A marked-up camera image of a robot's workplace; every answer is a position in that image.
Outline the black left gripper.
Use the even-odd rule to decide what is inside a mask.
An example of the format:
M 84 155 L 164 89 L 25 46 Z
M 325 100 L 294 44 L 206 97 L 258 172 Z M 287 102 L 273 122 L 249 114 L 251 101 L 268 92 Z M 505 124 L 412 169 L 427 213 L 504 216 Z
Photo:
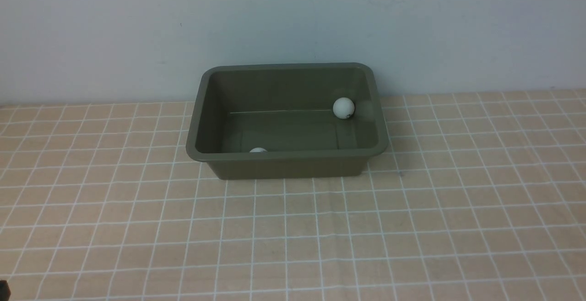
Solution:
M 0 301 L 9 301 L 12 293 L 6 280 L 0 281 Z

